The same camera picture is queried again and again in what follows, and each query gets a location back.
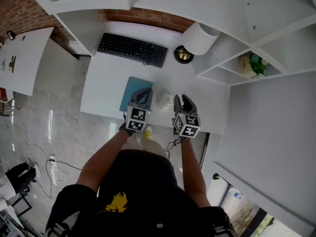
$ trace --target lamp base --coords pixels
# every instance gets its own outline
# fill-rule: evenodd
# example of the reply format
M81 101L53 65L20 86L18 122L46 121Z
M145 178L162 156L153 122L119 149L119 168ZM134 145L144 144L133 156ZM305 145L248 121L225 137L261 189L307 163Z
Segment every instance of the lamp base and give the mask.
M184 46L180 45L173 51L174 58L181 64L192 62L194 55L187 51Z

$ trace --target yellow graphic print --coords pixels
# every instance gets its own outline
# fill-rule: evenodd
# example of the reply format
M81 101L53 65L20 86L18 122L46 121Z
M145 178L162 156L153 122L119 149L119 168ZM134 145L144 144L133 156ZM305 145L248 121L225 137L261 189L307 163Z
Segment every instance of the yellow graphic print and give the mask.
M127 199L126 199L125 193L123 193L123 195L121 193L118 193L114 196L112 203L105 207L105 211L123 213L126 210L126 204L127 204Z

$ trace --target blue mouse pad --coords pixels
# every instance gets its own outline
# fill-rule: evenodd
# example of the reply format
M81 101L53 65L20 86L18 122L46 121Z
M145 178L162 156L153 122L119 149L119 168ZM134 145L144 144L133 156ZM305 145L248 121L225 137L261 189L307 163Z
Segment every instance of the blue mouse pad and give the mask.
M120 104L119 110L121 112L125 112L127 110L128 103L133 93L137 90L143 88L151 88L153 83L150 81L145 81L139 78L130 77L127 81L125 92L122 98L122 102Z

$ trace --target yellow shoe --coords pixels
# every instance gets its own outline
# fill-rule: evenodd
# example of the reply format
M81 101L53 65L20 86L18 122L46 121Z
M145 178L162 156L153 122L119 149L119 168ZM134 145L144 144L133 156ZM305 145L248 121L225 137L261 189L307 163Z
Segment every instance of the yellow shoe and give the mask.
M147 125L147 127L146 127L146 129L145 129L145 131L143 133L143 137L151 140L152 139L152 133L153 133L152 126L151 125Z

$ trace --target shoe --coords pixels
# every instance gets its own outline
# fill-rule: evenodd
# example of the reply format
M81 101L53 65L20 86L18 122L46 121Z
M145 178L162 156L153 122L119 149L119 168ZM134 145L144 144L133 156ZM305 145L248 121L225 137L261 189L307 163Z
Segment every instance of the shoe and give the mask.
M41 177L40 167L38 166L37 163L34 163L34 164L33 164L33 168L34 168L35 171L36 171L36 176L37 176L37 177Z
M152 133L153 133L153 128L151 125L147 125L144 133L143 133L143 137L151 140L152 139Z
M30 158L26 158L25 163L29 166L29 168L32 167L32 166L31 166L31 159L30 159Z
M31 185L28 185L28 187L23 190L24 193L29 193L30 191L31 191Z

